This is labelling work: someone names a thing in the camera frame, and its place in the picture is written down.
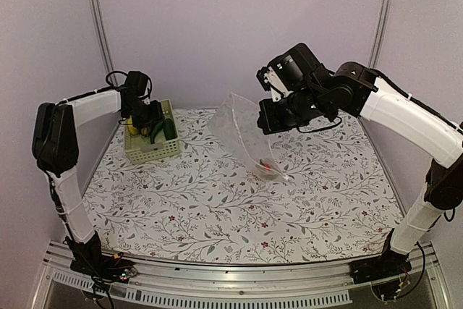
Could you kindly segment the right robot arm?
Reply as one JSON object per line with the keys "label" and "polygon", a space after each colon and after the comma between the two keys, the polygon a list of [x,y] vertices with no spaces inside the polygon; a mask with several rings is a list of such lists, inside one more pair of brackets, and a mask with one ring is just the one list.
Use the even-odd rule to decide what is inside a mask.
{"label": "right robot arm", "polygon": [[391,230],[381,254],[354,261],[354,275],[389,277],[407,269],[409,253],[445,214],[462,203],[462,127],[404,92],[382,72],[345,62],[332,72],[304,43],[272,59],[256,77],[271,97],[259,103],[258,127],[270,135],[299,130],[340,111],[380,124],[431,156],[422,192]]}

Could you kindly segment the clear zip top bag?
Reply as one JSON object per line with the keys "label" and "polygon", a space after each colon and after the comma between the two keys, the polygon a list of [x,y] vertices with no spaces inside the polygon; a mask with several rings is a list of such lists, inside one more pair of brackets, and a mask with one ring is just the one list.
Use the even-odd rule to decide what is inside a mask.
{"label": "clear zip top bag", "polygon": [[[289,184],[293,179],[277,164],[269,137],[258,128],[259,111],[256,103],[230,93],[208,121],[207,128],[256,177]],[[256,164],[260,159],[273,167],[270,174],[259,175]]]}

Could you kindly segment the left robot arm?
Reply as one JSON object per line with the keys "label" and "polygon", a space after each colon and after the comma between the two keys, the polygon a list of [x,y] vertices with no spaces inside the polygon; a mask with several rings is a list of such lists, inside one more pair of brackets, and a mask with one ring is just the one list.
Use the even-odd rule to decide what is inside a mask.
{"label": "left robot arm", "polygon": [[122,85],[106,87],[38,107],[33,132],[32,153],[45,174],[51,199],[73,254],[71,268],[102,279],[118,279],[133,269],[131,261],[104,256],[101,241],[82,203],[77,180],[79,146],[77,128],[109,114],[131,119],[136,128],[146,128],[161,120],[161,105],[151,101],[153,83],[140,71],[125,74]]}

